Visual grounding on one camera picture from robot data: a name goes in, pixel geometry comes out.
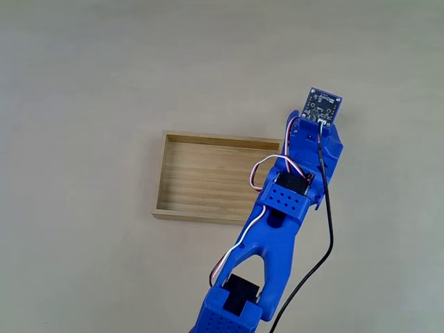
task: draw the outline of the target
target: electronic component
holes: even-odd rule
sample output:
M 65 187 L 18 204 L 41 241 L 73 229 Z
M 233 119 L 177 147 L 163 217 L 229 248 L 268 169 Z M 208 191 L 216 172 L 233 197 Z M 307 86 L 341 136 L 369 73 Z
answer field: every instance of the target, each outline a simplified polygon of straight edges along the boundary
M 329 92 L 312 88 L 307 97 L 301 117 L 314 123 L 322 122 L 330 127 L 341 106 L 342 98 Z
M 312 180 L 313 175 L 311 173 L 308 173 L 307 179 L 304 179 L 299 176 L 294 176 L 289 172 L 283 171 L 277 176 L 275 184 L 285 187 L 286 189 L 290 189 L 301 196 L 305 196 Z

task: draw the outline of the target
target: beige surface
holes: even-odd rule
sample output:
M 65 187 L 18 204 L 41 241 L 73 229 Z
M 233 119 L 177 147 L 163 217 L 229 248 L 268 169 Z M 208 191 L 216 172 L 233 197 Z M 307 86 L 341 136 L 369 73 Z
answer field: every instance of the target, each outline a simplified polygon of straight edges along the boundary
M 257 198 L 251 169 L 280 153 L 281 145 L 278 139 L 165 131 L 154 217 L 244 225 Z M 273 163 L 261 164 L 256 185 L 264 183 Z
M 1 1 L 1 331 L 186 332 L 239 227 L 151 216 L 162 129 L 282 138 L 315 85 L 344 97 L 336 243 L 279 332 L 444 332 L 443 17 L 441 0 Z M 289 286 L 327 246 L 324 209 Z

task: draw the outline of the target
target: wooden box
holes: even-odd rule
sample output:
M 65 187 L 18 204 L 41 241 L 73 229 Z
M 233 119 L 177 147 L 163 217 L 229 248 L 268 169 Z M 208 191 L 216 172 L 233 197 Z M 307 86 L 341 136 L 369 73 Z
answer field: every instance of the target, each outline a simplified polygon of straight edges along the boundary
M 243 225 L 257 197 L 250 187 L 251 169 L 279 153 L 281 144 L 276 139 L 164 132 L 153 215 Z M 270 159 L 259 167 L 256 184 L 263 183 L 273 163 Z

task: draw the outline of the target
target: wooden tray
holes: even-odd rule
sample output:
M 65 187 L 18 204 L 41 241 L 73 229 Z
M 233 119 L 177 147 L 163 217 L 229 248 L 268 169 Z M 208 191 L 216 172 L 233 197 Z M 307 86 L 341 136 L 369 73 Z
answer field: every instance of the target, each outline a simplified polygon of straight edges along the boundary
M 276 139 L 164 132 L 157 182 L 158 219 L 227 223 L 246 222 L 257 192 L 250 187 L 253 165 L 279 153 Z M 262 184 L 274 161 L 257 170 Z

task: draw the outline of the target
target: white wire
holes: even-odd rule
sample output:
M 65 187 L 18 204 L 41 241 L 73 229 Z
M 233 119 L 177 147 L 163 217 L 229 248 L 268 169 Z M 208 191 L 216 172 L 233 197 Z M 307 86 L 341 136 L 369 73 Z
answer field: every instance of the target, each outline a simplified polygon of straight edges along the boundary
M 266 207 L 265 207 L 265 205 L 264 205 L 264 206 L 262 206 L 262 212 L 261 212 L 261 214 L 259 214 L 255 219 L 253 219 L 253 220 L 250 222 L 250 224 L 248 224 L 247 228 L 245 228 L 244 232 L 242 233 L 242 236 L 241 236 L 241 238 L 239 239 L 239 241 L 238 241 L 234 246 L 232 246 L 232 247 L 231 247 L 231 248 L 225 253 L 225 255 L 222 257 L 222 260 L 220 260 L 219 263 L 216 265 L 216 267 L 215 267 L 213 273 L 211 274 L 211 280 L 214 279 L 214 276 L 217 274 L 217 272 L 219 271 L 219 269 L 223 266 L 223 263 L 224 263 L 225 260 L 228 258 L 228 256 L 230 255 L 230 253 L 231 253 L 231 252 L 232 252 L 237 246 L 241 245 L 241 243 L 242 243 L 242 241 L 244 240 L 245 235 L 247 234 L 247 232 L 249 231 L 249 229 L 250 229 L 250 228 L 251 228 L 256 222 L 258 222 L 258 220 L 260 220 L 260 219 L 265 215 L 265 212 L 266 212 Z
M 258 166 L 262 163 L 264 163 L 265 161 L 269 160 L 272 157 L 276 157 L 276 158 L 283 158 L 284 160 L 286 160 L 289 164 L 291 164 L 291 166 L 293 168 L 296 169 L 296 171 L 304 178 L 307 179 L 307 177 L 305 177 L 304 171 L 302 171 L 302 169 L 288 156 L 285 155 L 278 155 L 278 154 L 272 154 L 269 155 L 267 157 L 265 157 L 263 160 L 259 161 L 258 163 L 256 163 L 254 165 L 254 167 L 251 169 L 251 173 L 250 173 L 250 185 L 253 189 L 255 189 L 256 191 L 261 191 L 262 188 L 259 186 L 256 186 L 254 183 L 255 180 L 255 174 L 256 174 L 256 170 L 258 168 Z

